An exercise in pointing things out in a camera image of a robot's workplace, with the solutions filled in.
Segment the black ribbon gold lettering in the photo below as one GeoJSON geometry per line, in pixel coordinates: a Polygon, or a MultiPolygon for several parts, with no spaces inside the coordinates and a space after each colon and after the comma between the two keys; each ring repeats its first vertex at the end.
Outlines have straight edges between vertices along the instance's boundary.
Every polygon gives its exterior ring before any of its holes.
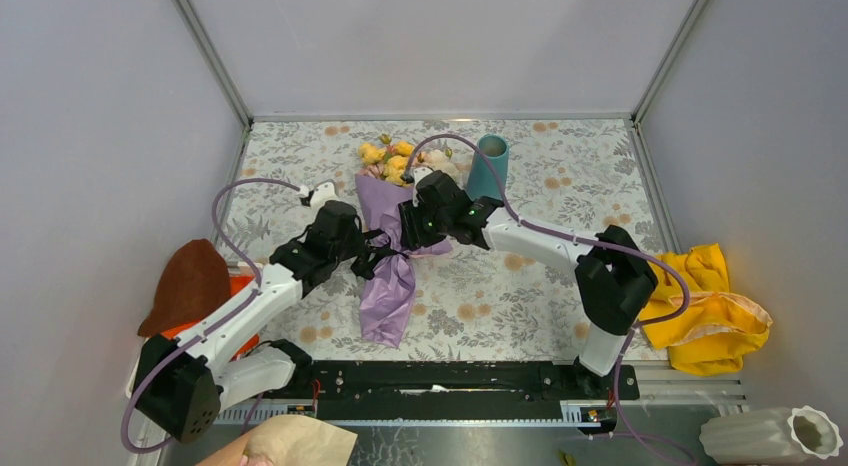
{"type": "Polygon", "coordinates": [[[372,243],[374,239],[386,235],[387,233],[382,229],[357,232],[354,235],[354,261],[350,269],[357,277],[372,280],[377,266],[383,259],[395,255],[407,258],[405,253],[393,249],[391,242],[382,245],[372,243]]]}

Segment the purple wrapping paper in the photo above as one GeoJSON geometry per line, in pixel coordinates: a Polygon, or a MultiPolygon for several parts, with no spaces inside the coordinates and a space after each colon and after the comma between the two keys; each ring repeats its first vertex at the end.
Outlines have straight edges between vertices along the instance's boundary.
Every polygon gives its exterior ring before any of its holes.
{"type": "Polygon", "coordinates": [[[401,245],[398,206],[412,198],[412,190],[366,175],[355,177],[365,226],[383,233],[374,243],[394,252],[375,267],[374,277],[365,283],[359,306],[362,337],[397,348],[403,340],[415,303],[416,277],[412,259],[443,255],[452,251],[448,240],[433,246],[410,250],[401,245]]]}

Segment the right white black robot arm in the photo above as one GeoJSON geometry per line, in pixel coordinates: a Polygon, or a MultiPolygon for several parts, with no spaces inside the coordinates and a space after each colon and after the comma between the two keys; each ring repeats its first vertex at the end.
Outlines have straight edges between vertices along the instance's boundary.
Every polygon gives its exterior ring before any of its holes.
{"type": "Polygon", "coordinates": [[[412,199],[398,207],[405,248],[418,250],[452,238],[573,274],[590,322],[573,382],[589,398],[607,391],[626,337],[658,285],[646,255],[630,235],[610,226],[583,243],[562,228],[528,226],[514,219],[499,199],[471,199],[442,171],[416,167],[402,177],[414,186],[412,199]]]}

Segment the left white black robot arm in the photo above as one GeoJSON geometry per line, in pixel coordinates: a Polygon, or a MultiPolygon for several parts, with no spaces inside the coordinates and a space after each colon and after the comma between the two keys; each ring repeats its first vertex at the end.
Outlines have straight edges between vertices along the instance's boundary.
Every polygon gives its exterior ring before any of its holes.
{"type": "Polygon", "coordinates": [[[238,350],[366,249],[356,209],[325,202],[304,234],[280,246],[260,275],[215,312],[173,339],[156,335],[144,344],[125,414],[138,411],[187,444],[221,411],[259,393],[304,393],[311,373],[282,349],[244,358],[238,350]]]}

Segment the yellow pink flower bunch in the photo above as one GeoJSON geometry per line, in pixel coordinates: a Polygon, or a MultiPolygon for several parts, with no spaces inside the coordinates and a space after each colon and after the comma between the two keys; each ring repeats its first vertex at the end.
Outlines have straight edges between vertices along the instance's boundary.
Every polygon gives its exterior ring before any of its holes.
{"type": "Polygon", "coordinates": [[[378,137],[377,142],[363,143],[358,149],[358,157],[363,169],[360,175],[404,186],[402,175],[408,160],[412,158],[412,168],[424,167],[442,171],[454,180],[461,179],[460,169],[452,161],[450,148],[419,152],[413,155],[414,145],[403,140],[395,141],[387,134],[378,137]]]}

